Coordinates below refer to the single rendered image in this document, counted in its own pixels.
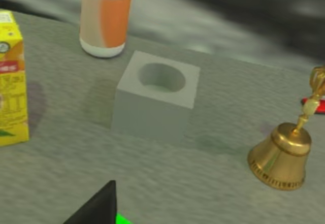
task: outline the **gray box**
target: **gray box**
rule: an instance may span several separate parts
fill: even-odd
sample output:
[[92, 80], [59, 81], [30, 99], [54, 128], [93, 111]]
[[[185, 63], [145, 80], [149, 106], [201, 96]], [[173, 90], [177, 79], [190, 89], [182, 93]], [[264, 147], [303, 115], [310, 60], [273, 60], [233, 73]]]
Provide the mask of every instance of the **gray box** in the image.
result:
[[111, 130], [162, 141], [182, 139], [200, 68], [136, 51], [116, 89]]

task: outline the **juice box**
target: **juice box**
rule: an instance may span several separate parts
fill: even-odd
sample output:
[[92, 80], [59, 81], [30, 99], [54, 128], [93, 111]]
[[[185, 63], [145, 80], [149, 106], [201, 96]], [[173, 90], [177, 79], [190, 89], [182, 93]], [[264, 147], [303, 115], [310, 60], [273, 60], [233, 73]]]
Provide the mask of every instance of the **juice box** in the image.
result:
[[29, 140], [24, 42], [10, 11], [0, 10], [0, 146]]

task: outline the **white bottle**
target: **white bottle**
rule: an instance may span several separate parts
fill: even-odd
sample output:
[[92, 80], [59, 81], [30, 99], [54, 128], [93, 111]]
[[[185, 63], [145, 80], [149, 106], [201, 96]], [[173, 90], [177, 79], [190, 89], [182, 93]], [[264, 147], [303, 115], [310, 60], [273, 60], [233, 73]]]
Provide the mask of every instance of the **white bottle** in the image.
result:
[[80, 44], [96, 57], [113, 57], [126, 41], [131, 0], [81, 0]]

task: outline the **tabletop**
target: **tabletop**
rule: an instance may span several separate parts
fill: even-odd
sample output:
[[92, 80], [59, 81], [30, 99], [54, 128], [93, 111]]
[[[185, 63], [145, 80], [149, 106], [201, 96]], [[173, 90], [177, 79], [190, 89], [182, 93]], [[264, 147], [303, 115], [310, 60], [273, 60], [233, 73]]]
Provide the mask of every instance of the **tabletop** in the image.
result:
[[[249, 150], [278, 124], [296, 122], [308, 72], [263, 67], [128, 37], [121, 56], [84, 53], [78, 27], [15, 14], [25, 38], [31, 140], [0, 148], [0, 223], [60, 224], [109, 180], [134, 224], [323, 223], [325, 117], [313, 138], [305, 185], [259, 182]], [[181, 142], [110, 132], [114, 93], [135, 50], [201, 68]]]

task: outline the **brass bell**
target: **brass bell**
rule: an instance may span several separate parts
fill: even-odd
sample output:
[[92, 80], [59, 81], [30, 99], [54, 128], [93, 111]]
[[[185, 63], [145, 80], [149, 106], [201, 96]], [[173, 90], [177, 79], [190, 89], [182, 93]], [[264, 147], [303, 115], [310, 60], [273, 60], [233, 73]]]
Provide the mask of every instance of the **brass bell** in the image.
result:
[[248, 154], [250, 169], [260, 181], [270, 187], [295, 190], [305, 181], [305, 164], [310, 152], [311, 137], [303, 125], [315, 113], [325, 94], [325, 67], [314, 68], [310, 86], [313, 94], [304, 104], [298, 123], [279, 125]]

